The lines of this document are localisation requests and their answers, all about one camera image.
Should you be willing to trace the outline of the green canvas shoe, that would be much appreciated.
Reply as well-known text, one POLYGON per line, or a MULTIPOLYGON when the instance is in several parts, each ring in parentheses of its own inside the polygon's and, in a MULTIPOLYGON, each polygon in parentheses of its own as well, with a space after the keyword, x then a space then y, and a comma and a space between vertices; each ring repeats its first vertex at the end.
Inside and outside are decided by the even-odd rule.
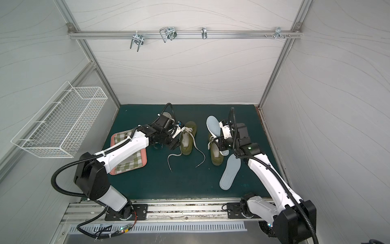
POLYGON ((220 166, 224 161, 224 156, 220 153, 219 148, 215 142, 212 142, 214 137, 209 133, 208 135, 208 149, 211 155, 212 164, 220 166))
POLYGON ((200 152, 203 156, 203 160, 201 163, 199 163, 196 168, 198 168, 199 166, 201 166, 205 160, 206 160, 206 156, 205 154, 197 147, 197 144, 196 144, 196 140, 195 140, 195 136, 196 136, 196 133, 197 133, 197 130, 198 130, 198 127, 197 127, 197 124, 193 121, 189 121, 187 122, 184 127, 181 129, 181 133, 180 133, 180 138, 179 138, 179 142, 180 142, 180 153, 179 154, 170 154, 168 155, 167 157, 167 164, 168 164, 168 167, 169 167, 169 170, 171 172, 172 171, 172 168, 170 166, 170 158, 171 157, 180 157, 180 156, 188 156, 192 153, 193 149, 195 148, 198 152, 200 152))

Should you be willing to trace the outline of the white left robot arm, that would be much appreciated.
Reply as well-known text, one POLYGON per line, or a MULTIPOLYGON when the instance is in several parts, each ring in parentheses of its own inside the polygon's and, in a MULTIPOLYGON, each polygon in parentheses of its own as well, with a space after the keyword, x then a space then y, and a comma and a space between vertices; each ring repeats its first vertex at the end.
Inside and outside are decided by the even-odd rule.
POLYGON ((169 149, 177 148, 182 128, 182 122, 159 115, 153 123, 133 129, 120 143, 93 155, 83 154, 80 157, 83 162, 77 166, 74 183, 85 197, 115 212, 131 208, 131 202, 111 185, 108 174, 125 159, 154 143, 169 149))

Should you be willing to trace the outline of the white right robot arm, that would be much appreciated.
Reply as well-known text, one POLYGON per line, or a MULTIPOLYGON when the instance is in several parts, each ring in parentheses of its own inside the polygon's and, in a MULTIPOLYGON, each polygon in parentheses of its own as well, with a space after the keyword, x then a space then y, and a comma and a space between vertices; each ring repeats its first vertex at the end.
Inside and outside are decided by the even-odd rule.
POLYGON ((251 142, 245 124, 224 120, 219 126, 222 135, 217 138, 218 145, 223 150, 232 150, 234 157, 260 179, 274 201, 269 203, 260 196, 247 195, 241 201, 242 214, 261 217, 282 244, 298 244, 307 239, 317 244, 314 204, 310 200, 304 201, 283 180, 266 153, 257 143, 251 142))

